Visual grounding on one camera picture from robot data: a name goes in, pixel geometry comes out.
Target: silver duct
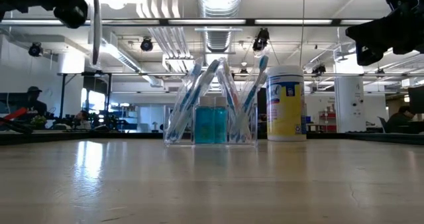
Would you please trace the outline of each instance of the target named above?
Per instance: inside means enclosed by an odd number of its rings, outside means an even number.
[[[234,18],[239,13],[241,0],[199,0],[203,18]],[[205,45],[211,52],[225,52],[230,46],[232,32],[207,31]]]

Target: wipes canister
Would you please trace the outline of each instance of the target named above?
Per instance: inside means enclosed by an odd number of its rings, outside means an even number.
[[[299,66],[268,70],[266,112],[268,140],[306,140],[303,71]]]

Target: blue mouthwash bottle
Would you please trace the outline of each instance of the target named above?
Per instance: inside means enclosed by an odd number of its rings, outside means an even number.
[[[215,144],[227,142],[227,98],[215,98]]]
[[[195,109],[194,143],[213,144],[215,141],[214,97],[199,98],[199,106]]]

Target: plastic container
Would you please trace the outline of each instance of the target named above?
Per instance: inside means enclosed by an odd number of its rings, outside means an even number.
[[[215,98],[215,144],[227,142],[227,98]]]
[[[276,66],[268,70],[268,140],[306,140],[303,86],[303,71],[299,66]]]
[[[203,96],[195,109],[194,143],[213,144],[215,142],[215,99]]]

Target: cap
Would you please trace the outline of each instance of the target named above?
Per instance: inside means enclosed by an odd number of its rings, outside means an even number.
[[[227,107],[227,98],[226,97],[215,97],[215,106],[216,107]]]
[[[28,88],[28,91],[27,91],[27,93],[29,93],[29,92],[42,92],[42,90],[40,90],[38,87],[36,87],[36,86],[31,86],[31,87],[29,87]]]
[[[213,97],[199,97],[199,106],[202,107],[214,107],[215,106],[215,99]]]

